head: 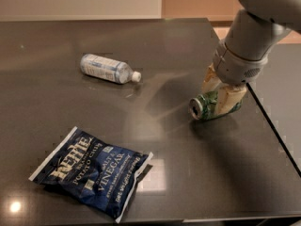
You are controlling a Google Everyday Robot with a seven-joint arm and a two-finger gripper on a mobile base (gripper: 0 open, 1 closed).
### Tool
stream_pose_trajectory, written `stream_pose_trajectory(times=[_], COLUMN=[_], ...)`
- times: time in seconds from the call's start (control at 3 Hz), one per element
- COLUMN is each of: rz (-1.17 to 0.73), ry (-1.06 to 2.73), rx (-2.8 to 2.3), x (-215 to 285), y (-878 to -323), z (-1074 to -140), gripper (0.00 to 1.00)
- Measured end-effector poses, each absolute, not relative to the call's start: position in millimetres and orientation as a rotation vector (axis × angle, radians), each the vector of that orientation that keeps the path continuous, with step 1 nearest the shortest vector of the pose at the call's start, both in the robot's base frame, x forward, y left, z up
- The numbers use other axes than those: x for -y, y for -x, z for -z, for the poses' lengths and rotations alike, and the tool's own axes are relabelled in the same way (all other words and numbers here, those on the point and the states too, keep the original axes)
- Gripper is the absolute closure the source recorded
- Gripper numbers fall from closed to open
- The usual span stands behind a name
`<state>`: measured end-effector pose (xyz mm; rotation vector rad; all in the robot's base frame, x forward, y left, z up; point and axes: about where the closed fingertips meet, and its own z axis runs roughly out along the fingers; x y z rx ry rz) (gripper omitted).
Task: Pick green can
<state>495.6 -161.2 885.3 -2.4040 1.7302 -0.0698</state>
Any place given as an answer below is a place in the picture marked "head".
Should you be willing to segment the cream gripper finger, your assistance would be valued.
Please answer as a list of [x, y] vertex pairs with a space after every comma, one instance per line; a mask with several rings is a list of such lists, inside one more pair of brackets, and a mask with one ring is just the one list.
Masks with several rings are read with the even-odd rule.
[[215, 115], [229, 113], [232, 108], [240, 103], [246, 94], [246, 86], [223, 86], [218, 90], [217, 103], [215, 106]]
[[201, 85], [201, 91], [203, 93], [214, 91], [220, 86], [220, 84], [221, 80], [215, 72], [214, 65], [211, 64], [206, 71], [206, 75]]

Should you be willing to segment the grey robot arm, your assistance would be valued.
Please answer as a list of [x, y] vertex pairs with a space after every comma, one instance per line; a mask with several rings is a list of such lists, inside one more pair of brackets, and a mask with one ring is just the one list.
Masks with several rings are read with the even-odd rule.
[[268, 62], [274, 45], [291, 31], [301, 30], [301, 0], [238, 0], [229, 33], [221, 40], [201, 91], [217, 90], [216, 116], [232, 110]]

